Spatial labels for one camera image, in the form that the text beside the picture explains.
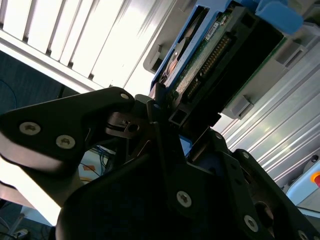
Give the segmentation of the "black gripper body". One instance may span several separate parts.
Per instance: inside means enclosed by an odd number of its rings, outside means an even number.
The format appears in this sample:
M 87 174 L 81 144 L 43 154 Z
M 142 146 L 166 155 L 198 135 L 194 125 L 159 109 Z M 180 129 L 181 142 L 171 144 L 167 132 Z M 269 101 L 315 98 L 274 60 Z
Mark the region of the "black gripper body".
M 236 230 L 230 176 L 240 164 L 211 153 L 204 166 L 183 154 L 146 154 L 74 192 L 56 225 L 58 240 L 214 240 Z

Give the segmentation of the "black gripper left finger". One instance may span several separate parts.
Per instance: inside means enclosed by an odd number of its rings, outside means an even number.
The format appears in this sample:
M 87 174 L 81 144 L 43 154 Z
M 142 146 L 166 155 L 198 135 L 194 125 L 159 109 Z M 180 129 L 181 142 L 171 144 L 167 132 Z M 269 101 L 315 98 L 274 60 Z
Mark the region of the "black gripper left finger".
M 110 87 L 35 104 L 0 117 L 0 184 L 6 200 L 41 213 L 104 213 L 147 206 L 195 212 L 197 190 L 187 184 L 178 134 L 169 127 L 161 95 L 131 96 Z M 81 186 L 76 176 L 85 152 L 129 144 L 127 161 L 153 166 L 139 175 L 121 167 Z

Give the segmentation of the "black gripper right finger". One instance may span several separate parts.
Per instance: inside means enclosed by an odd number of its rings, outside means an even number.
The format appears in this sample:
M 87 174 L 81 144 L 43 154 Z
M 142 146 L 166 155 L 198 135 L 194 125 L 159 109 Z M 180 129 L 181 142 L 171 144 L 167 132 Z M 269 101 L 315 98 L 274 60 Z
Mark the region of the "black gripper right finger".
M 214 197 L 221 220 L 214 225 L 226 240 L 311 240 L 313 225 L 247 151 L 230 151 L 222 135 L 206 130 L 189 160 L 217 178 Z

